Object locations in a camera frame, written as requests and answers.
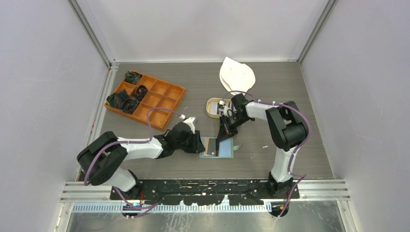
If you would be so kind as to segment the black card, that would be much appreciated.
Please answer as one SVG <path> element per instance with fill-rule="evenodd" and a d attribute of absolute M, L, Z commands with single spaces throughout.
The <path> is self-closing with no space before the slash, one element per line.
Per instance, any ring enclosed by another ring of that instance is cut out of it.
<path fill-rule="evenodd" d="M 205 138 L 205 155 L 217 156 L 217 143 L 216 138 Z"/>

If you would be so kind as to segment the green card holder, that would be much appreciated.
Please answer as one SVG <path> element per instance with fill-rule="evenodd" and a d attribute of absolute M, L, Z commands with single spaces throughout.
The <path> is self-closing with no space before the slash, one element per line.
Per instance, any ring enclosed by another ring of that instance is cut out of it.
<path fill-rule="evenodd" d="M 206 137 L 201 138 L 204 147 L 205 147 L 205 138 Z M 233 138 L 230 138 L 228 140 L 224 140 L 219 143 L 219 150 L 218 150 L 217 156 L 206 156 L 205 152 L 201 152 L 199 154 L 199 157 L 206 158 L 206 159 L 233 159 L 234 152 L 237 151 L 240 148 L 240 146 L 241 146 L 240 143 L 235 144 Z"/>

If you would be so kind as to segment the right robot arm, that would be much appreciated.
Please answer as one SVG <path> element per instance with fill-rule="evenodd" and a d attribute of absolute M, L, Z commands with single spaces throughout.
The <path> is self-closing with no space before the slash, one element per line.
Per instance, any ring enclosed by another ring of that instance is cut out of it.
<path fill-rule="evenodd" d="M 243 93 L 232 97 L 233 109 L 220 116 L 220 129 L 215 142 L 220 143 L 238 134 L 239 126 L 261 119 L 267 122 L 274 145 L 277 147 L 274 166 L 269 172 L 267 192 L 279 199 L 293 186 L 293 166 L 297 152 L 309 138 L 310 124 L 299 112 L 295 102 L 267 103 L 248 100 Z"/>

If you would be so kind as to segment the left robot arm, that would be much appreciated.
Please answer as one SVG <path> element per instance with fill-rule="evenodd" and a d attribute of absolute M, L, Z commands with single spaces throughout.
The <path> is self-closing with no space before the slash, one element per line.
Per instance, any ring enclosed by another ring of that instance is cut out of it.
<path fill-rule="evenodd" d="M 132 171 L 121 168 L 122 163 L 132 159 L 163 159 L 177 150 L 188 154 L 205 151 L 193 123 L 179 122 L 165 133 L 146 139 L 126 139 L 108 131 L 85 147 L 77 161 L 85 172 L 86 186 L 108 184 L 134 200 L 139 197 L 141 186 Z"/>

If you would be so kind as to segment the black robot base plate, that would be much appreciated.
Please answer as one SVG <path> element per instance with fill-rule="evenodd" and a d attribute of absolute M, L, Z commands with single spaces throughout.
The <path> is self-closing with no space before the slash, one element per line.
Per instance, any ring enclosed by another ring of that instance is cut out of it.
<path fill-rule="evenodd" d="M 299 198 L 295 182 L 276 190 L 266 179 L 139 179 L 128 192 L 112 188 L 111 200 L 142 200 L 146 204 L 220 205 L 224 198 L 230 206 L 262 205 L 264 201 Z"/>

